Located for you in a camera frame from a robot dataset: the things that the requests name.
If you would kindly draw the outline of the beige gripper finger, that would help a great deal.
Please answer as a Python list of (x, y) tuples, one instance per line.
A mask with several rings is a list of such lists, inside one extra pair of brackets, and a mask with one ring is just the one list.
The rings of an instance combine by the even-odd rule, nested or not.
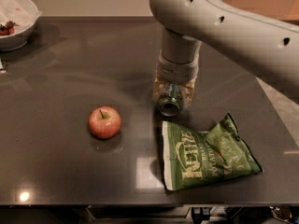
[(155, 76), (152, 91), (152, 101), (157, 104), (161, 97), (168, 94), (169, 82), (159, 75)]
[(181, 86), (180, 90), (185, 105), (190, 105), (192, 103), (194, 88), (195, 88), (195, 78)]

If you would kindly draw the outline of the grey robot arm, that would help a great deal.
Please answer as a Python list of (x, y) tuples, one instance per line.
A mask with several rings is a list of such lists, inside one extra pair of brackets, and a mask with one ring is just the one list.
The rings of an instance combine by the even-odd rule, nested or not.
[(221, 0), (149, 0), (164, 27), (157, 77), (186, 84), (197, 77), (204, 42), (294, 102), (299, 101), (299, 27)]

